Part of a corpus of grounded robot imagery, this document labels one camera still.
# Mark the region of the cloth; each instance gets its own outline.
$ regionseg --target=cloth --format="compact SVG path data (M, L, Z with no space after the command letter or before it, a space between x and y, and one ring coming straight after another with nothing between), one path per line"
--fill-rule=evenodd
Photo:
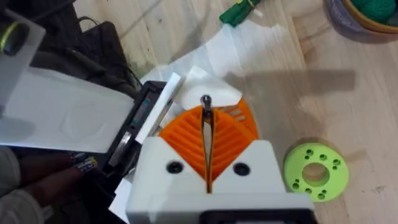
M0 224L43 224L43 212L36 200L24 190L15 190L21 181L14 153L0 146Z
M43 224L40 205L24 190L13 190L0 198L0 224Z
M6 146L0 146L0 197L19 186L21 175L14 153Z

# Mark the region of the orange 3d printed part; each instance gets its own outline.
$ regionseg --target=orange 3d printed part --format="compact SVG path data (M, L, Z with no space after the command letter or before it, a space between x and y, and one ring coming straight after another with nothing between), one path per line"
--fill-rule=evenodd
M159 136L206 180L208 193L211 193L212 181L253 140L258 139L258 135L256 124L244 100L236 106L210 108L208 112L211 117L208 117L205 107L197 106L184 112L167 125ZM206 159L203 137L204 122L212 127L209 160Z

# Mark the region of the green ring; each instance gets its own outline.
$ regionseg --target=green ring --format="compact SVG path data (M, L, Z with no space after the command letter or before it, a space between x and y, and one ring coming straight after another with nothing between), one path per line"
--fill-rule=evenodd
M10 24L7 27L6 31L4 32L3 36L1 37L1 40L0 40L0 52L1 53L3 53L3 51L4 51L8 37L10 36L11 32L18 26L18 24L19 24L18 22L13 22L12 24Z
M316 182L305 180L302 172L311 163L324 165L328 175ZM284 178L293 192L306 192L314 202L327 202L344 191L349 172L344 159L332 148L320 143L306 143L295 147L286 156Z

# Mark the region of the wooden surface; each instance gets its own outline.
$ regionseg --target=wooden surface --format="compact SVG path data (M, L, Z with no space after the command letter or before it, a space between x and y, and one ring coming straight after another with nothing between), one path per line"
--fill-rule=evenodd
M233 3L77 0L75 8L113 22L127 60L145 74L211 40L221 30L218 16ZM259 50L240 55L239 72L225 78L243 91L261 138L280 164L303 138L328 141L345 158L349 184L341 197L315 205L320 223L397 223L397 42L361 44L339 35L322 0L264 0L257 10L262 17L249 20L264 28L264 43L251 46L258 37L241 34L237 49Z

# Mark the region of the green disc with holes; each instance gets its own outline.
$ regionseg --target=green disc with holes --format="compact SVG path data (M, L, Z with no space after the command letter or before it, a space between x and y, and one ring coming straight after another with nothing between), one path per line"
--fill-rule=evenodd
M336 151L324 144L306 143L286 156L284 177L294 192L306 192L314 202L326 202L344 191L349 172Z

